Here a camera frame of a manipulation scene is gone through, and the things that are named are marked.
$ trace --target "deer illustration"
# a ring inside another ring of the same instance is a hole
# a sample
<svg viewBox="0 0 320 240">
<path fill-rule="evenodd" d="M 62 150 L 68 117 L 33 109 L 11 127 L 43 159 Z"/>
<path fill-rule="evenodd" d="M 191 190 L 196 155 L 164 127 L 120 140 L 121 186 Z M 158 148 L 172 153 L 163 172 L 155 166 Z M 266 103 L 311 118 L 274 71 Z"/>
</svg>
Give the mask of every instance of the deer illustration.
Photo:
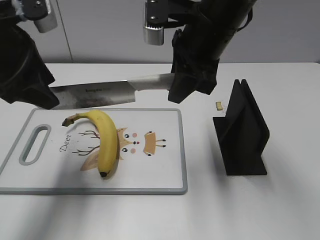
<svg viewBox="0 0 320 240">
<path fill-rule="evenodd" d="M 117 129 L 117 135 L 118 135 L 118 155 L 117 158 L 119 160 L 123 160 L 123 158 L 120 156 L 120 150 L 122 152 L 127 152 L 128 149 L 125 147 L 127 145 L 136 145 L 136 144 L 140 144 L 139 141 L 128 141 L 127 139 L 130 137 L 129 134 L 124 134 L 125 130 L 127 129 L 127 127 L 123 127 L 123 128 L 119 128 Z M 79 134 L 81 134 L 81 136 L 85 136 L 85 135 L 92 135 L 92 139 L 100 139 L 100 136 L 93 130 L 87 130 L 85 132 L 79 132 Z M 95 147 L 88 147 L 89 150 L 84 151 L 84 150 L 80 150 L 77 149 L 76 151 L 73 151 L 73 154 L 77 154 L 78 156 L 87 156 L 88 158 L 85 160 L 85 162 L 83 163 L 82 167 L 81 167 L 81 171 L 86 171 L 86 170 L 90 170 L 90 169 L 94 169 L 97 167 L 98 165 L 98 155 L 99 155 L 99 151 L 94 151 L 95 149 L 98 149 L 100 147 L 100 145 L 95 146 Z M 134 154 L 136 151 L 135 149 L 131 149 L 131 153 Z"/>
<path fill-rule="evenodd" d="M 149 131 L 144 135 L 145 145 L 143 152 L 148 155 L 154 155 L 156 152 L 156 147 L 164 148 L 166 145 L 158 145 L 157 142 L 166 142 L 165 139 L 156 140 L 156 133 Z"/>
</svg>

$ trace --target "yellow banana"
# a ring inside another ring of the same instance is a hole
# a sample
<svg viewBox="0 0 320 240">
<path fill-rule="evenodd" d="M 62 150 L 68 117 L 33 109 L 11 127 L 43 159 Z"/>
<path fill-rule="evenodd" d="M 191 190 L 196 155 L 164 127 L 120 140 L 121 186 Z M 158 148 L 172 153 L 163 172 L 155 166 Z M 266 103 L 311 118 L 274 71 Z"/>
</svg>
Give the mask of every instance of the yellow banana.
<svg viewBox="0 0 320 240">
<path fill-rule="evenodd" d="M 67 117 L 62 126 L 68 127 L 78 119 L 89 119 L 98 129 L 100 134 L 100 150 L 98 155 L 98 170 L 102 178 L 107 177 L 114 167 L 118 151 L 117 129 L 109 117 L 103 111 L 91 110 L 84 113 L 76 113 Z"/>
</svg>

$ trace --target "black stand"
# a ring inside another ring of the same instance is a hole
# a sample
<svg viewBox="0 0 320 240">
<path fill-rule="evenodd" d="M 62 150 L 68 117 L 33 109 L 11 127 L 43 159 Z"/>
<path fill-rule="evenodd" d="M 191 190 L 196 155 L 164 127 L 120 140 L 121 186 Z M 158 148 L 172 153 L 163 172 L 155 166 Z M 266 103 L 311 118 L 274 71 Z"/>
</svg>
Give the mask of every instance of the black stand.
<svg viewBox="0 0 320 240">
<path fill-rule="evenodd" d="M 261 154 L 269 129 L 247 81 L 235 80 L 225 117 L 213 118 L 227 175 L 266 175 Z"/>
</svg>

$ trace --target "banana stem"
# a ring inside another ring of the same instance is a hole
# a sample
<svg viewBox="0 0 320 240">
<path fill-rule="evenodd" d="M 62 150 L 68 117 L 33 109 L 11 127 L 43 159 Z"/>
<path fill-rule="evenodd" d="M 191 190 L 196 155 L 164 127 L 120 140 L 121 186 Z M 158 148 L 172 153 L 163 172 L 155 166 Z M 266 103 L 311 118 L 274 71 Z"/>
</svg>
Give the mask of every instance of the banana stem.
<svg viewBox="0 0 320 240">
<path fill-rule="evenodd" d="M 75 115 L 68 116 L 62 123 L 62 126 L 68 127 L 71 124 L 74 124 L 78 119 L 83 119 L 84 116 L 82 113 L 76 113 Z"/>
</svg>

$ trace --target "white table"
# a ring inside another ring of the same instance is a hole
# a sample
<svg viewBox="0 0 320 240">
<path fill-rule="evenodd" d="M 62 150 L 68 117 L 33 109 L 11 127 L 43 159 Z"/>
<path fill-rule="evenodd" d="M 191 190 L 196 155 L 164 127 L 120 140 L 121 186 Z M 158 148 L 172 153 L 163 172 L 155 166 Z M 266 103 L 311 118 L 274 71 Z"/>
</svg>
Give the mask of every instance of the white table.
<svg viewBox="0 0 320 240">
<path fill-rule="evenodd" d="M 169 64 L 48 64 L 55 86 L 166 73 Z M 267 176 L 226 176 L 212 121 L 245 78 L 270 130 Z M 0 195 L 2 240 L 315 240 L 320 238 L 320 65 L 220 64 L 210 96 L 181 104 L 142 91 L 125 108 L 179 108 L 185 195 Z M 0 159 L 33 106 L 0 102 Z"/>
</svg>

